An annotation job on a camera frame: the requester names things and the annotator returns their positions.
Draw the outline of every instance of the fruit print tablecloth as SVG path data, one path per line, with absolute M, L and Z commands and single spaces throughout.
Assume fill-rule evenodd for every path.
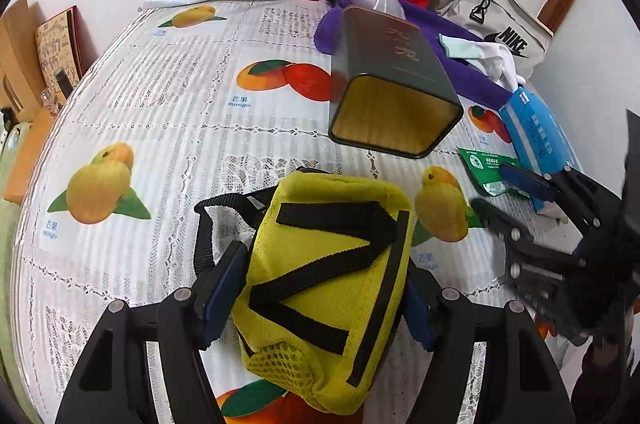
M 63 110 L 34 172 L 14 248 L 13 321 L 25 387 L 46 424 L 110 300 L 156 303 L 194 281 L 199 200 L 274 185 L 299 166 L 392 181 L 413 199 L 435 167 L 431 175 L 445 177 L 462 206 L 478 193 L 457 149 L 513 155 L 492 116 L 464 98 L 463 121 L 424 160 L 338 146 L 326 136 L 330 58 L 313 45 L 323 2 L 217 0 L 181 15 L 190 9 L 145 11 L 121 33 Z M 492 202 L 539 239 L 554 225 L 514 195 Z M 231 240 L 251 239 L 230 210 L 211 214 L 218 256 Z M 457 242 L 417 235 L 414 260 L 472 300 L 503 305 L 512 297 L 496 279 L 504 248 L 467 225 Z M 478 344 L 460 422 L 472 421 L 483 354 Z M 218 397 L 256 380 L 231 324 L 202 357 Z M 168 424 L 152 344 L 149 361 Z M 360 419 L 404 423 L 429 361 L 402 322 Z M 280 417 L 296 404 L 281 403 Z M 247 422 L 277 420 L 273 412 Z

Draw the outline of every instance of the green packet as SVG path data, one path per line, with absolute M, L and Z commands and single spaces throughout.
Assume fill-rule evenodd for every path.
M 484 191 L 492 197 L 497 197 L 510 190 L 515 190 L 502 182 L 498 168 L 501 164 L 514 164 L 520 167 L 520 161 L 513 157 L 505 157 L 495 153 L 485 151 L 475 151 L 471 149 L 459 148 L 460 155 L 465 161 L 466 167 L 473 175 L 476 182 Z

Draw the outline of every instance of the blue package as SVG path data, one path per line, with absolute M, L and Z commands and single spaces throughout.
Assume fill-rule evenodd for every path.
M 581 171 L 564 131 L 534 93 L 520 87 L 500 109 L 500 116 L 524 169 L 545 175 L 568 165 Z M 535 198 L 533 204 L 538 213 L 552 217 L 562 214 L 555 204 Z

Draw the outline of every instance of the yellow bag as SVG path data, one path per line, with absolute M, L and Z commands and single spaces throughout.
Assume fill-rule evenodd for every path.
M 318 410 L 353 414 L 397 323 L 412 204 L 388 182 L 300 171 L 271 194 L 261 221 L 243 215 L 258 227 L 232 310 L 244 365 Z

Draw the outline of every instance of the purple cloth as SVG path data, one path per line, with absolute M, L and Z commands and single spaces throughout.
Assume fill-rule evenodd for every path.
M 320 21 L 314 35 L 314 43 L 320 52 L 333 54 L 337 44 L 342 13 L 344 8 L 351 5 L 351 0 L 327 1 L 332 5 L 332 9 Z M 448 58 L 438 41 L 439 34 L 452 38 L 464 38 L 472 42 L 482 42 L 480 38 L 464 27 L 415 4 L 405 0 L 400 0 L 400 4 L 404 8 L 407 21 L 420 27 L 458 94 L 493 110 L 499 110 L 509 101 L 510 91 L 503 89 L 476 69 L 469 67 L 466 62 Z

